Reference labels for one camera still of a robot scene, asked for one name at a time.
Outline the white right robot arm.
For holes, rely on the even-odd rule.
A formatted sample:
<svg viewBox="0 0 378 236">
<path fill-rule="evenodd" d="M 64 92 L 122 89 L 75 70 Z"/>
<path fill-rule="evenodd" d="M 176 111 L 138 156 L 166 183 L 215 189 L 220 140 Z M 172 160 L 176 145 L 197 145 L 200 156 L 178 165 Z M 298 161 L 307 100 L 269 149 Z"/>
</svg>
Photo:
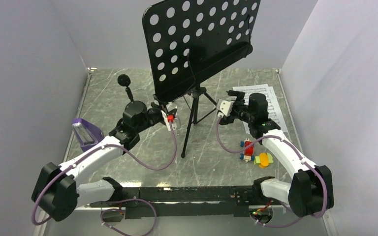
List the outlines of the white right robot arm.
<svg viewBox="0 0 378 236">
<path fill-rule="evenodd" d="M 235 99 L 218 101 L 217 125 L 232 124 L 238 119 L 248 124 L 250 135 L 254 139 L 242 141 L 238 150 L 231 150 L 224 146 L 217 132 L 219 145 L 229 153 L 238 153 L 248 161 L 263 165 L 259 157 L 248 156 L 245 153 L 259 143 L 278 159 L 291 178 L 291 182 L 271 176 L 254 180 L 252 199 L 257 204 L 264 204 L 268 200 L 280 201 L 287 204 L 298 217 L 322 217 L 334 206 L 330 169 L 325 165 L 317 165 L 302 154 L 286 137 L 281 127 L 269 118 L 269 104 L 264 94 L 252 93 L 248 102 L 244 100 L 245 93 L 242 91 L 229 90 L 227 94 Z"/>
</svg>

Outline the purple metronome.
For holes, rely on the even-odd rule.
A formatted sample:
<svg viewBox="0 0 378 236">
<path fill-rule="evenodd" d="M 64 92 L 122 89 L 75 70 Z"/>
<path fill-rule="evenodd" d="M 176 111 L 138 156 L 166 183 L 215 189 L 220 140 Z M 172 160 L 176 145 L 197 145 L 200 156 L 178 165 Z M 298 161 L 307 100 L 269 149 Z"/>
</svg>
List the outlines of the purple metronome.
<svg viewBox="0 0 378 236">
<path fill-rule="evenodd" d="M 83 118 L 74 118 L 72 128 L 83 152 L 93 148 L 104 139 L 102 130 Z"/>
</svg>

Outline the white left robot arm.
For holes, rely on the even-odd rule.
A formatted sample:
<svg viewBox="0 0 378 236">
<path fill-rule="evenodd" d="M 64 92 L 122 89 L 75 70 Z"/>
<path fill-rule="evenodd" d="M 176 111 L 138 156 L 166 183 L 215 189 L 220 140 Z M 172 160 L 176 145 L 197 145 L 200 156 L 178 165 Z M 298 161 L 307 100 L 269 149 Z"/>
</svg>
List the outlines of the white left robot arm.
<svg viewBox="0 0 378 236">
<path fill-rule="evenodd" d="M 137 163 L 147 169 L 160 171 L 168 168 L 169 163 L 162 167 L 151 167 L 139 160 L 130 150 L 140 141 L 140 132 L 160 123 L 164 125 L 173 138 L 173 153 L 177 153 L 175 130 L 180 128 L 177 107 L 169 110 L 166 105 L 152 103 L 150 108 L 141 101 L 129 102 L 111 130 L 95 146 L 81 155 L 61 164 L 49 162 L 40 171 L 31 199 L 34 207 L 31 221 L 41 225 L 47 219 L 38 222 L 36 211 L 41 208 L 49 216 L 60 222 L 81 206 L 95 202 L 105 202 L 114 207 L 124 198 L 123 186 L 111 177 L 86 183 L 85 180 L 108 162 L 128 154 Z"/>
</svg>

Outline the sheet music page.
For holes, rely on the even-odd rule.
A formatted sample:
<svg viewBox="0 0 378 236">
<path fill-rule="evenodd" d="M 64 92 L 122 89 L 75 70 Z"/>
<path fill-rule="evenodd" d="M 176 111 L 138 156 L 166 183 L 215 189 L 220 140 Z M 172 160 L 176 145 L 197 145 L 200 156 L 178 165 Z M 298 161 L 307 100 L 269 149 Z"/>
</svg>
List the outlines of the sheet music page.
<svg viewBox="0 0 378 236">
<path fill-rule="evenodd" d="M 287 128 L 285 119 L 283 117 L 283 113 L 280 108 L 279 102 L 277 100 L 276 93 L 272 86 L 269 86 L 269 87 L 270 87 L 269 93 L 265 95 L 266 100 L 268 102 L 268 112 L 269 112 L 268 118 L 275 121 L 276 124 L 278 124 L 281 127 L 282 131 L 287 133 L 288 128 Z M 244 96 L 244 101 L 245 101 L 245 104 L 248 105 L 249 97 Z"/>
<path fill-rule="evenodd" d="M 245 96 L 249 97 L 252 93 L 262 93 L 266 95 L 269 93 L 269 88 L 270 87 L 267 84 L 263 84 L 253 86 L 237 86 L 232 87 L 232 90 L 244 92 Z"/>
</svg>

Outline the black tripod music stand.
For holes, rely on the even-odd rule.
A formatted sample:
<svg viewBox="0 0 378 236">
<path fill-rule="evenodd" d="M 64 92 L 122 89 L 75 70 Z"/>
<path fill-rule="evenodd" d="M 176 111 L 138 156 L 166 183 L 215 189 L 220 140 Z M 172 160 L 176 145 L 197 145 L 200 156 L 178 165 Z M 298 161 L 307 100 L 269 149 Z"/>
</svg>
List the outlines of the black tripod music stand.
<svg viewBox="0 0 378 236">
<path fill-rule="evenodd" d="M 154 98 L 162 104 L 193 98 L 189 126 L 200 122 L 201 84 L 253 51 L 257 0 L 164 0 L 142 16 Z"/>
</svg>

